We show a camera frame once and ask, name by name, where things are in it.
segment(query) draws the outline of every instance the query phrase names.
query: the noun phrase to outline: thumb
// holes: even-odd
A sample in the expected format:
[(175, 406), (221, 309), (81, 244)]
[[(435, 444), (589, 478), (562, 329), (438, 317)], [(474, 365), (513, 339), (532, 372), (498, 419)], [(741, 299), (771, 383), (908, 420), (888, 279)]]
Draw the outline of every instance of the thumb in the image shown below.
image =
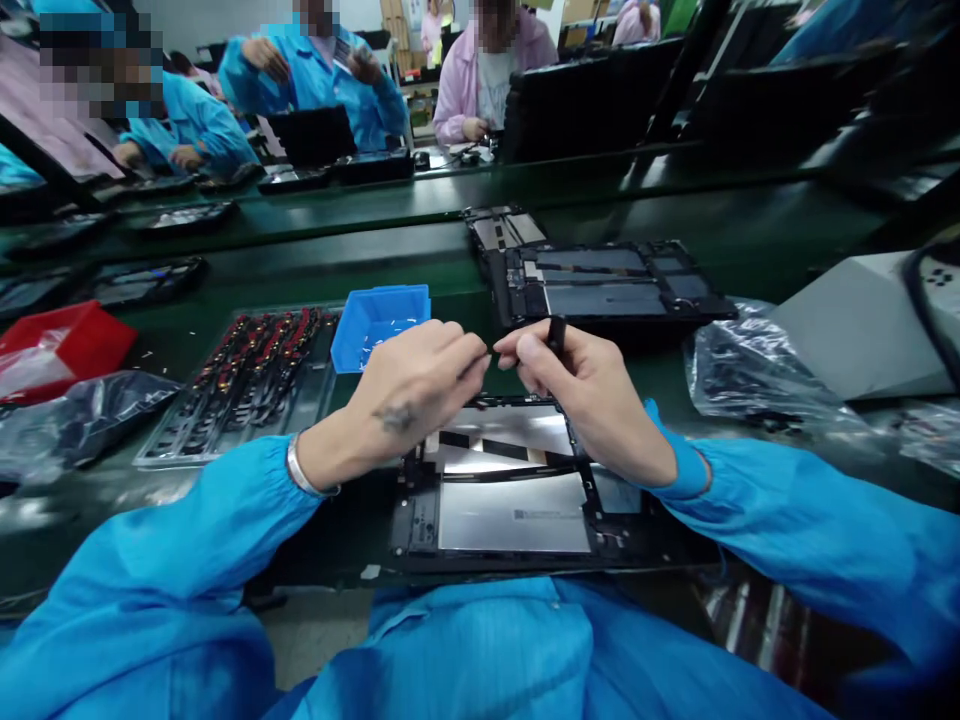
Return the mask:
[(517, 341), (517, 358), (561, 405), (564, 398), (574, 391), (577, 379), (533, 333), (528, 333)]

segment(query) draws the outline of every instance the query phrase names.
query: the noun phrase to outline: black stylus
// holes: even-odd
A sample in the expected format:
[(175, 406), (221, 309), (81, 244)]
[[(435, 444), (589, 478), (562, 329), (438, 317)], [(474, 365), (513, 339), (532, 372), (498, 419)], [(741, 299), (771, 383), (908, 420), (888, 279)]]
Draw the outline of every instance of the black stylus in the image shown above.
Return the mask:
[(566, 334), (566, 318), (563, 315), (551, 315), (550, 329), (547, 331), (547, 347), (560, 359), (563, 359), (563, 339)]

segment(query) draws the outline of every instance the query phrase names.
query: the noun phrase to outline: red plastic bin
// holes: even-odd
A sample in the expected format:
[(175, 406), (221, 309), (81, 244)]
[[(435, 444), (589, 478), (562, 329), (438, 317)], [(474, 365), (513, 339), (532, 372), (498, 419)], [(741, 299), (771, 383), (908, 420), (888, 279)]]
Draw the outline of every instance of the red plastic bin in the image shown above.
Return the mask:
[(113, 317), (96, 300), (22, 317), (0, 337), (0, 355), (36, 347), (47, 330), (65, 328), (56, 353), (72, 378), (38, 385), (2, 400), (22, 405), (60, 397), (80, 380), (108, 375), (117, 370), (137, 339), (137, 331)]

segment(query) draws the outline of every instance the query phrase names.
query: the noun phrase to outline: blue plastic bin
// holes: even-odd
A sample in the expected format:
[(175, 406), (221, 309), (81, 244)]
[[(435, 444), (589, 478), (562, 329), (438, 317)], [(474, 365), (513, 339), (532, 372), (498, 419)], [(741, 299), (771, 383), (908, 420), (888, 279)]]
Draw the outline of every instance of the blue plastic bin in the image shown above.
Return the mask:
[(430, 319), (428, 285), (354, 290), (340, 316), (330, 356), (338, 374), (363, 372), (373, 348)]

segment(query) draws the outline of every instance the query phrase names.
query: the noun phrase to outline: green workbench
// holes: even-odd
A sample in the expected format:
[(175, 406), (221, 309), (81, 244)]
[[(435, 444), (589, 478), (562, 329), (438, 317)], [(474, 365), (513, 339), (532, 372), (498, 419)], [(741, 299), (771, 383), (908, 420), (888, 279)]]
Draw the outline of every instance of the green workbench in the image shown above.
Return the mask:
[[(393, 192), (421, 197), (432, 191), (413, 187)], [(363, 193), (344, 193), (342, 197), (353, 198), (359, 205)], [(316, 212), (312, 206), (299, 211)], [(614, 231), (618, 237), (633, 240), (679, 238), (721, 290), (774, 302), (800, 289), (808, 280), (809, 267), (839, 259), (884, 219), (805, 182), (577, 203), (544, 209), (537, 217), (550, 237), (562, 244), (595, 242)], [(126, 367), (185, 381), (237, 308), (342, 300), (351, 290), (378, 285), (426, 283), (431, 288), (435, 317), (457, 320), (490, 343), (499, 334), (493, 324), (489, 292), (459, 220), (288, 240), (206, 253), (205, 257), (210, 273), (195, 292), (165, 306), (118, 313), (140, 333)], [(696, 413), (687, 395), (678, 350), (631, 358), (628, 364), (640, 392), (659, 401), (664, 420), (676, 429), (694, 435), (753, 432)], [(333, 409), (349, 399), (356, 382), (357, 376), (338, 379)], [(521, 392), (513, 374), (496, 369), (488, 373), (486, 389)], [(0, 553), (6, 559), (0, 574), (0, 597), (49, 587), (77, 546), (108, 517), (168, 502), (192, 486), (196, 470), (138, 472), (132, 468), (131, 461), (151, 429), (152, 425), (145, 428), (90, 469), (0, 501)], [(850, 457), (842, 445), (821, 444), (817, 450), (841, 466), (851, 464), (851, 472), (867, 479), (953, 507), (955, 496), (946, 489), (949, 486), (929, 480), (926, 476), (930, 473), (918, 471), (919, 466), (912, 462), (893, 457), (879, 464), (864, 464), (862, 458)], [(365, 544), (345, 552), (340, 571), (316, 580), (316, 584), (360, 584), (359, 572), (366, 564), (386, 562), (381, 557), (386, 549), (386, 542), (381, 542), (385, 532), (382, 523), (371, 528)], [(288, 571), (293, 564), (287, 563)], [(271, 572), (282, 575), (283, 570), (272, 568)], [(389, 573), (382, 577), (383, 582), (404, 581)]]
[[(262, 196), (251, 185), (204, 198), (197, 191), (148, 201), (122, 202), (119, 220), (89, 247), (47, 263), (17, 265), (2, 253), (22, 228), (0, 228), (0, 274), (64, 263), (115, 262), (339, 236), (366, 230), (429, 225), (454, 219), (464, 208), (517, 203), (531, 211), (591, 207), (713, 190), (775, 187), (812, 181), (828, 173), (850, 177), (904, 171), (960, 153), (960, 138), (926, 137), (883, 126), (850, 131), (810, 151), (751, 152), (687, 142), (527, 165), (450, 168), (418, 179), (364, 187), (330, 187)], [(896, 152), (890, 152), (891, 142)], [(158, 212), (201, 202), (234, 200), (239, 213), (220, 231), (144, 241), (137, 228)]]

